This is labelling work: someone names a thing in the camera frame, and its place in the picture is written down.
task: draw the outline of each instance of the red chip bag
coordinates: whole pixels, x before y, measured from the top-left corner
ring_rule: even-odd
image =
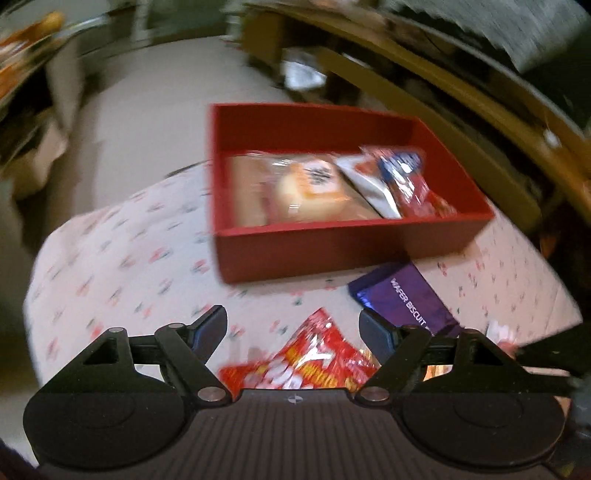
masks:
[[[326,311],[318,309],[271,360],[223,367],[219,378],[234,397],[243,388],[344,387],[355,392],[376,370],[370,359],[343,338]]]
[[[423,177],[425,152],[417,147],[363,147],[392,192],[403,218],[455,215],[456,209],[432,191]]]

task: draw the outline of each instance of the blue snack wrapper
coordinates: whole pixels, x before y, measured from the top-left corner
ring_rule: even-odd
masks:
[[[461,325],[412,262],[383,265],[348,285],[349,294],[392,325],[419,325],[455,338]]]

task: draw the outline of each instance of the wrapped snack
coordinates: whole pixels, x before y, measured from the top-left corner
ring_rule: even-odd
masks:
[[[349,294],[394,326],[418,325],[455,338],[462,327],[412,262],[385,264],[348,285]]]
[[[230,165],[236,226],[380,218],[331,155],[249,152]]]
[[[377,162],[365,155],[335,158],[335,165],[384,218],[400,218],[394,197],[382,180]]]
[[[243,388],[347,388],[355,392],[377,371],[349,344],[324,309],[316,310],[270,361],[220,369],[232,395]]]
[[[376,162],[404,218],[454,215],[456,209],[429,189],[423,177],[425,153],[414,147],[364,147]]]
[[[289,165],[277,183],[275,198],[280,219],[295,222],[338,219],[350,201],[335,166],[316,155]]]
[[[264,194],[268,172],[265,161],[260,155],[239,155],[232,157],[231,168],[235,225],[266,225]]]
[[[431,380],[434,377],[448,374],[452,371],[453,365],[429,365],[423,381]]]

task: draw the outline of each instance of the red tray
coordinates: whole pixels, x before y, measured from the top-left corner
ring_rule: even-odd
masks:
[[[341,106],[213,105],[211,142],[213,233],[219,272],[227,283],[461,251],[494,217],[456,158],[416,118]],[[229,157],[250,150],[354,154],[360,145],[421,147],[427,184],[458,214],[427,220],[234,226]]]

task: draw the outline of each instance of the white blanket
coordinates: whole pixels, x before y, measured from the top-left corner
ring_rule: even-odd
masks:
[[[41,384],[109,327],[149,335],[171,322],[191,323],[214,304],[228,310],[229,329],[208,362],[213,372],[273,354],[319,307],[361,346],[361,307],[346,284],[367,268],[221,283],[208,226],[208,178],[207,164],[199,165],[120,205],[73,218],[49,236],[24,305]],[[415,263],[463,326],[484,331],[495,319],[523,343],[581,321],[555,273],[498,212],[464,253]],[[154,368],[142,371],[157,375]]]

